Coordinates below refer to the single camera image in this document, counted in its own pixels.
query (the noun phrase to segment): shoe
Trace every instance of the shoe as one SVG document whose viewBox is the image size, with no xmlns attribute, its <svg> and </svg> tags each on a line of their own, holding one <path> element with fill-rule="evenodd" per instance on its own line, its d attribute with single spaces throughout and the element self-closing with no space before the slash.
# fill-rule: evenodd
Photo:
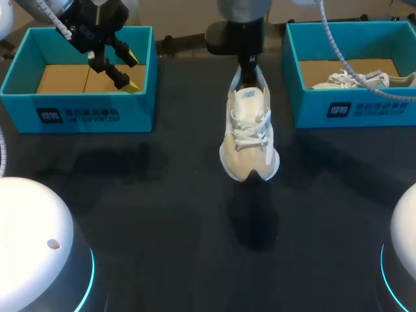
<svg viewBox="0 0 416 312">
<path fill-rule="evenodd" d="M 312 87 L 312 89 L 350 89 L 350 88 L 363 88 L 358 81 L 352 78 L 345 70 L 341 70 L 343 73 L 333 73 L 328 77 L 326 83 L 319 83 Z M 368 85 L 374 88 L 388 88 L 389 76 L 382 71 L 374 71 L 366 75 L 359 74 L 361 78 L 365 80 Z"/>
<path fill-rule="evenodd" d="M 237 69 L 228 92 L 226 133 L 220 147 L 220 160 L 227 174 L 236 181 L 249 177 L 267 181 L 278 171 L 280 157 L 274 149 L 270 91 L 256 67 L 257 86 L 242 87 L 241 68 Z"/>
<path fill-rule="evenodd" d="M 416 88 L 416 72 L 407 77 L 389 76 L 390 88 Z"/>
</svg>

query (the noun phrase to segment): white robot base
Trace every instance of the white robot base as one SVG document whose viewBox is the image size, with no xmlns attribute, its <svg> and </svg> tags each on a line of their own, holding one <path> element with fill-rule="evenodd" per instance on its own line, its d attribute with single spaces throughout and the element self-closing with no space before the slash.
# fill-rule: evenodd
<svg viewBox="0 0 416 312">
<path fill-rule="evenodd" d="M 0 237 L 0 311 L 105 312 L 94 254 L 52 190 L 1 178 Z"/>
<path fill-rule="evenodd" d="M 416 185 L 401 197 L 380 252 L 376 291 L 380 311 L 416 311 Z"/>
</svg>

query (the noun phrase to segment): white cable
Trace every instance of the white cable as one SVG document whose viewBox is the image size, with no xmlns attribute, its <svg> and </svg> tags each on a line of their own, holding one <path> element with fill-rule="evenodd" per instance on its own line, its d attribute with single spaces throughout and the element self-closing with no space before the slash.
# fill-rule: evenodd
<svg viewBox="0 0 416 312">
<path fill-rule="evenodd" d="M 377 94 L 378 96 L 382 96 L 383 98 L 387 98 L 387 99 L 393 99 L 395 101 L 404 101 L 404 102 L 415 102 L 416 101 L 416 97 L 415 96 L 395 96 L 392 94 L 388 94 L 385 93 L 381 90 L 375 89 L 373 86 L 368 85 L 365 80 L 360 77 L 349 65 L 349 63 L 345 60 L 345 58 L 343 57 L 343 55 L 341 54 L 341 52 L 338 49 L 338 45 L 335 43 L 335 40 L 333 39 L 332 33 L 330 31 L 330 26 L 328 25 L 328 20 L 326 19 L 326 13 L 325 13 L 325 8 L 324 8 L 324 1 L 323 0 L 318 0 L 319 1 L 319 10 L 320 10 L 320 17 L 322 20 L 322 24 L 324 26 L 325 32 L 326 32 L 326 36 L 328 37 L 328 40 L 330 41 L 330 44 L 335 52 L 335 54 L 337 55 L 338 59 L 344 64 L 345 69 L 347 70 L 347 72 L 356 80 L 358 81 L 361 85 L 363 85 L 365 88 L 369 89 L 372 93 Z"/>
<path fill-rule="evenodd" d="M 6 140 L 3 130 L 0 127 L 0 177 L 5 176 L 7 162 Z"/>
<path fill-rule="evenodd" d="M 64 24 L 57 18 L 55 13 L 52 12 L 52 10 L 48 7 L 46 2 L 44 0 L 36 0 L 36 3 L 38 3 L 38 6 L 45 11 L 45 14 L 49 17 L 49 19 L 52 21 L 52 23 L 55 24 L 57 29 L 64 35 L 65 39 L 71 40 L 72 33 L 66 28 Z"/>
</svg>

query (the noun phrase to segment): shoelace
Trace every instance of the shoelace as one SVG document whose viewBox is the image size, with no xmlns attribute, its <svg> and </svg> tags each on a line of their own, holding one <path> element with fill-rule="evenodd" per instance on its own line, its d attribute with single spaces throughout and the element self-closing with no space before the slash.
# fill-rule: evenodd
<svg viewBox="0 0 416 312">
<path fill-rule="evenodd" d="M 255 145 L 264 146 L 268 142 L 266 128 L 270 119 L 270 110 L 258 122 L 238 120 L 234 112 L 231 112 L 231 118 L 235 124 L 233 136 L 238 150 Z"/>
<path fill-rule="evenodd" d="M 350 76 L 345 70 L 341 71 L 343 73 L 333 73 L 330 75 L 328 82 L 341 85 L 341 88 L 355 88 L 356 86 L 360 86 L 360 83 L 352 78 L 352 76 Z"/>
</svg>

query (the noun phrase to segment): white dome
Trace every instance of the white dome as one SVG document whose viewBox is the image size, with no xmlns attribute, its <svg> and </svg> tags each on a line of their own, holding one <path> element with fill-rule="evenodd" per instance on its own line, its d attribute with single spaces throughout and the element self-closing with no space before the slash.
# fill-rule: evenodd
<svg viewBox="0 0 416 312">
<path fill-rule="evenodd" d="M 416 184 L 398 201 L 390 230 L 398 258 L 416 280 Z"/>
<path fill-rule="evenodd" d="M 52 190 L 17 177 L 0 179 L 0 311 L 37 299 L 62 270 L 73 222 Z"/>
</svg>

